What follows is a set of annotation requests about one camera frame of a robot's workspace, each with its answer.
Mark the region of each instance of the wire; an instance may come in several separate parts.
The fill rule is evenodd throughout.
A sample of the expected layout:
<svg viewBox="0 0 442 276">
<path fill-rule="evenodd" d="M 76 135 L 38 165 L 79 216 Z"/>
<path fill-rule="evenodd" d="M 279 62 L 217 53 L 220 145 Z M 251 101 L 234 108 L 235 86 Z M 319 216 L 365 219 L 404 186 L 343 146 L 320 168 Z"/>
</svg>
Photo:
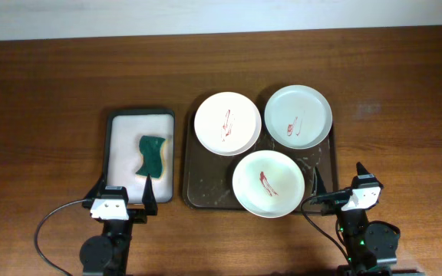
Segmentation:
<svg viewBox="0 0 442 276">
<path fill-rule="evenodd" d="M 329 234 L 327 234 L 325 231 L 321 230 L 309 217 L 308 215 L 306 215 L 306 211 L 303 209 L 303 206 L 305 205 L 305 203 L 309 202 L 312 199 L 315 199 L 316 197 L 318 197 L 319 195 L 313 195 L 310 196 L 308 198 L 306 198 L 305 200 L 303 200 L 301 202 L 301 213 L 303 214 L 303 216 L 305 217 L 305 219 L 309 222 L 310 225 L 312 225 L 313 227 L 315 227 L 315 229 L 317 229 L 322 235 L 324 235 L 325 237 L 327 237 L 331 242 L 334 243 L 334 245 L 337 246 L 337 248 L 341 251 L 341 253 L 344 255 L 345 260 L 347 261 L 349 268 L 352 270 L 352 273 L 354 275 L 356 275 L 356 273 L 354 272 L 354 268 L 351 265 L 351 261 L 349 261 L 349 257 L 347 256 L 347 253 L 345 253 L 344 249 L 341 247 L 341 245 L 333 238 L 331 237 Z"/>
<path fill-rule="evenodd" d="M 52 212 L 50 212 L 48 215 L 46 215 L 46 216 L 40 221 L 40 223 L 38 223 L 37 230 L 35 230 L 35 234 L 34 234 L 34 246 L 35 246 L 35 250 L 37 250 L 37 253 L 38 253 L 38 254 L 44 259 L 44 261 L 45 261 L 48 265 L 52 266 L 53 268 L 55 268 L 56 270 L 58 270 L 59 272 L 61 272 L 61 273 L 64 274 L 64 275 L 67 275 L 67 276 L 72 276 L 72 274 L 69 273 L 69 272 L 67 272 L 66 270 L 64 270 L 64 269 L 62 269 L 62 268 L 59 268 L 56 264 L 54 264 L 53 262 L 49 261 L 49 259 L 47 259 L 47 257 L 45 257 L 44 253 L 42 253 L 42 251 L 41 251 L 40 248 L 38 247 L 38 233 L 40 232 L 40 228 L 43 226 L 44 222 L 45 222 L 48 218 L 50 218 L 53 214 L 55 214 L 57 211 L 62 210 L 62 209 L 64 209 L 64 208 L 68 207 L 68 206 L 71 206 L 71 205 L 74 205 L 74 204 L 77 204 L 77 203 L 81 203 L 81 202 L 87 202 L 87 201 L 92 201 L 92 199 L 80 199 L 80 200 L 76 200 L 76 201 L 73 201 L 73 202 L 66 203 L 66 204 L 64 204 L 64 205 L 62 205 L 62 206 L 60 206 L 60 207 L 57 207 L 54 211 L 52 211 Z"/>
<path fill-rule="evenodd" d="M 344 240 L 342 239 L 340 231 L 338 229 L 338 219 L 335 221 L 335 234 L 337 235 L 337 238 L 342 243 L 342 245 L 344 245 Z"/>
</svg>

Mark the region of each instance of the red sauce stain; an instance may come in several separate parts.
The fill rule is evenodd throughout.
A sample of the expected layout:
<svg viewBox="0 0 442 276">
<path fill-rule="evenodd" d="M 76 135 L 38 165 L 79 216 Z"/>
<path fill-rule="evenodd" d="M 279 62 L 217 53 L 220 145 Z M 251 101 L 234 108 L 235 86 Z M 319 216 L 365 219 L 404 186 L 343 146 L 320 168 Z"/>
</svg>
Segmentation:
<svg viewBox="0 0 442 276">
<path fill-rule="evenodd" d="M 264 172 L 260 172 L 260 182 L 262 183 L 262 186 L 264 187 L 264 189 L 267 191 L 267 193 L 269 194 L 269 196 L 272 196 L 272 194 L 274 194 L 274 196 L 278 196 L 279 194 L 277 192 L 274 191 L 274 189 L 270 186 L 269 181 L 267 181 L 267 177 L 264 174 Z"/>
<path fill-rule="evenodd" d="M 292 135 L 292 131 L 294 130 L 297 121 L 298 117 L 295 118 L 295 121 L 292 124 L 288 125 L 288 136 Z"/>
<path fill-rule="evenodd" d="M 298 131 L 298 133 L 296 134 L 296 136 L 299 136 L 299 134 L 301 133 L 301 124 L 303 123 L 303 120 L 300 120 L 299 121 L 299 131 Z"/>
<path fill-rule="evenodd" d="M 231 127 L 233 126 L 233 121 L 235 120 L 235 119 L 233 119 L 233 115 L 232 115 L 231 118 L 233 120 L 229 121 L 229 115 L 230 114 L 231 114 L 231 110 L 228 110 L 226 112 L 226 121 L 223 124 L 223 126 L 221 126 L 221 128 L 222 128 L 222 130 L 221 130 L 221 140 L 223 142 L 225 141 L 225 138 L 227 138 L 227 136 L 231 134 Z"/>
</svg>

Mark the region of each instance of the green sponge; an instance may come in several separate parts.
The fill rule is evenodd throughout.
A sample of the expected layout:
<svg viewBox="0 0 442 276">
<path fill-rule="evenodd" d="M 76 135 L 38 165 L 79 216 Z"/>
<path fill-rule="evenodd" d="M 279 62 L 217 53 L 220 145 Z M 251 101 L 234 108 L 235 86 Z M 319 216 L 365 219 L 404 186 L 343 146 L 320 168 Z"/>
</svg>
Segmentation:
<svg viewBox="0 0 442 276">
<path fill-rule="evenodd" d="M 143 165 L 136 172 L 137 175 L 160 178 L 163 173 L 163 161 L 161 159 L 161 147 L 164 138 L 155 136 L 142 136 L 139 141 L 139 151 L 143 154 Z"/>
</svg>

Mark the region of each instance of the white plate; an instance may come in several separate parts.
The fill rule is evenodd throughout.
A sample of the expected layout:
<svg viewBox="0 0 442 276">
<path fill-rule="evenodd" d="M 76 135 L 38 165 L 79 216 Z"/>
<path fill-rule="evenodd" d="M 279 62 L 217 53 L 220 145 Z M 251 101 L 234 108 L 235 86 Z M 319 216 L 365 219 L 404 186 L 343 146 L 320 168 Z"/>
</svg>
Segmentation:
<svg viewBox="0 0 442 276">
<path fill-rule="evenodd" d="M 194 129 L 200 143 L 211 152 L 233 156 L 249 149 L 262 129 L 260 112 L 242 94 L 222 92 L 199 107 Z"/>
<path fill-rule="evenodd" d="M 250 153 L 233 173 L 233 191 L 248 211 L 264 218 L 288 215 L 305 193 L 303 174 L 291 158 L 271 150 Z"/>
<path fill-rule="evenodd" d="M 308 149 L 328 135 L 332 127 L 332 110 L 315 89 L 291 85 L 270 97 L 264 120 L 270 135 L 283 146 Z"/>
</svg>

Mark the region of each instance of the wood grain surface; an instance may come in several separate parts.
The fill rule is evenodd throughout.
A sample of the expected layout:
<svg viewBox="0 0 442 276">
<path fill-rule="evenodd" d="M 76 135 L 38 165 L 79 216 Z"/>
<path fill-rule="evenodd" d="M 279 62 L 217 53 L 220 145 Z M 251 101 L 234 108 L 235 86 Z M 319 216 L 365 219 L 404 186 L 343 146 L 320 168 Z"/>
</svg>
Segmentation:
<svg viewBox="0 0 442 276">
<path fill-rule="evenodd" d="M 189 209 L 180 197 L 185 117 L 205 94 L 254 101 L 304 84 L 334 114 L 340 186 L 362 161 L 383 183 L 370 220 L 401 228 L 400 268 L 442 275 L 442 27 L 0 42 L 0 275 L 54 275 L 38 222 L 101 173 L 105 120 L 125 107 L 176 113 L 175 193 L 134 227 L 128 274 L 304 274 L 345 263 L 301 216 Z M 333 234 L 335 218 L 315 218 Z M 43 252 L 81 274 L 101 224 L 74 206 Z"/>
</svg>

